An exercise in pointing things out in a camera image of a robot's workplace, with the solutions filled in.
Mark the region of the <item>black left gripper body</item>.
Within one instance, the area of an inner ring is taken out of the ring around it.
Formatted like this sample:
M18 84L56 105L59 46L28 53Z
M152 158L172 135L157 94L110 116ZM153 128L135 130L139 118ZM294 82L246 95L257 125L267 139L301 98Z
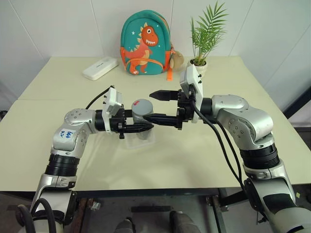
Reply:
M117 113L109 120L110 130L119 134L119 139L124 139L124 130L126 125L125 110L119 109Z

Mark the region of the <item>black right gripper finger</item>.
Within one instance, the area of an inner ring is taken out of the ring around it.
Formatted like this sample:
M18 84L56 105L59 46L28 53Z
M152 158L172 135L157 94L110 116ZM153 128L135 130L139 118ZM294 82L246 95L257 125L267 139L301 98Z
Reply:
M143 118L153 124L162 125L162 126L178 126L178 121L176 116L168 116L166 114L148 114L143 116Z
M149 97L160 101L178 100L179 91L158 90L149 95Z

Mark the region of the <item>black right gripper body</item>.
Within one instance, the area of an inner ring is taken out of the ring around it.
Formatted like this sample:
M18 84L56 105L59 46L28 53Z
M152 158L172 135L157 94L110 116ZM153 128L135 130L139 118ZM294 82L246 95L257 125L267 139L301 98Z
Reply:
M194 107L193 103L196 102L195 100L195 91L194 88L191 88L188 92L188 97L186 96L186 93L182 91L182 89L178 90L177 94L177 125L176 128L178 130L182 130L183 122L188 122L190 120L193 120L194 116Z

